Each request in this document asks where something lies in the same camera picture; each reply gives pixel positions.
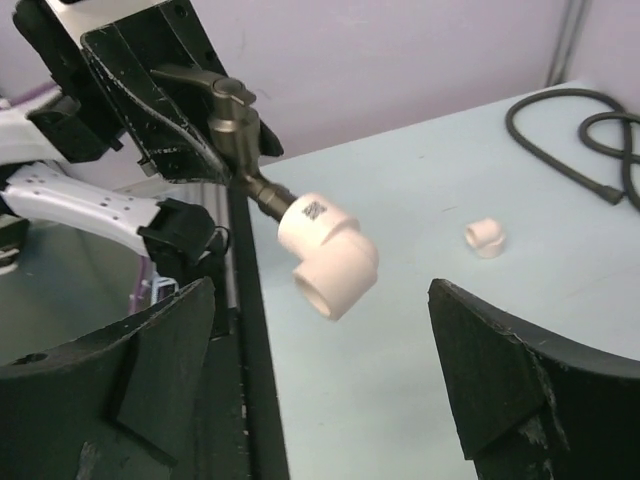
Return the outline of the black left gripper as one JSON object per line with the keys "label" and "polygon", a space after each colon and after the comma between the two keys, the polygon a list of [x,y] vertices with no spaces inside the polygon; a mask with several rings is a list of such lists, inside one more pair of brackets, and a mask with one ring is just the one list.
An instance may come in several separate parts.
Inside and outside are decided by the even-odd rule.
{"label": "black left gripper", "polygon": [[202,69],[214,49],[191,2],[19,1],[12,20],[61,90],[29,118],[66,160],[97,161],[128,134],[170,183],[230,181],[202,131],[204,91],[152,76]]}

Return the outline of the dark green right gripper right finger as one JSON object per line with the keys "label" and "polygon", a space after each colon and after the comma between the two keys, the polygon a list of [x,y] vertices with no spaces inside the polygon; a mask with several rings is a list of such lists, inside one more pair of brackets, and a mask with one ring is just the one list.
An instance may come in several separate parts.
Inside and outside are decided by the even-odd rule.
{"label": "dark green right gripper right finger", "polygon": [[432,331],[463,455],[480,479],[636,479],[639,363],[445,280]]}

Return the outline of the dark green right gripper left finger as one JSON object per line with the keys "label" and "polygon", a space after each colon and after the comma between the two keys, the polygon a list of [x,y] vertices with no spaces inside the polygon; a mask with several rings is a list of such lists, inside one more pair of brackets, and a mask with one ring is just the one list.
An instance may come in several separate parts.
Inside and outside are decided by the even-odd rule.
{"label": "dark green right gripper left finger", "polygon": [[183,454],[214,319],[198,280],[1,368],[4,479],[168,479]]}

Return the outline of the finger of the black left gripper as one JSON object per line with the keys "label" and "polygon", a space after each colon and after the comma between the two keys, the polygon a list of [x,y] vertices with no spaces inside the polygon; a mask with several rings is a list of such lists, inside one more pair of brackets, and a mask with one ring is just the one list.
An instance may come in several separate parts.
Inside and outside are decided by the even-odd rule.
{"label": "finger of the black left gripper", "polygon": [[280,139],[254,108],[256,95],[242,81],[227,75],[212,47],[204,58],[206,123],[215,151],[221,156],[282,156]]}

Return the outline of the brushed steel water faucet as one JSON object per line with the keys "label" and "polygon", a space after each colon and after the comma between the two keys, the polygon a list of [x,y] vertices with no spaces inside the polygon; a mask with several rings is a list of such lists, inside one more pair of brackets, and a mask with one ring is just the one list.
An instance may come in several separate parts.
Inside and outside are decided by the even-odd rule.
{"label": "brushed steel water faucet", "polygon": [[210,145],[230,169],[230,185],[251,198],[265,215],[281,221],[296,196],[260,172],[261,141],[267,128],[252,107],[256,96],[238,79],[199,68],[165,64],[151,74],[204,91],[212,104],[207,118]]}

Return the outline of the white plastic pipe tee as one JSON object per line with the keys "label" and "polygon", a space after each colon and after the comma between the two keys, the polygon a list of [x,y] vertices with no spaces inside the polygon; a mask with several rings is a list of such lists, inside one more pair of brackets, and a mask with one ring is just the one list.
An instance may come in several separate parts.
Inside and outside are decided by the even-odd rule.
{"label": "white plastic pipe tee", "polygon": [[359,221],[327,198],[296,199],[279,222],[281,246],[299,260],[295,285],[325,318],[341,319],[377,282],[379,253]]}

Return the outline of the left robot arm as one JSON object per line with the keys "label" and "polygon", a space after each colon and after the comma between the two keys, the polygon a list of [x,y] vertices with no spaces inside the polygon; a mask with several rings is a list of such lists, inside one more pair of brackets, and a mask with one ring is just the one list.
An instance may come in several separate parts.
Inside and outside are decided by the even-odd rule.
{"label": "left robot arm", "polygon": [[177,291],[1,369],[5,479],[286,479],[248,206],[278,137],[188,1],[20,1],[58,92],[2,114],[1,211],[116,242]]}

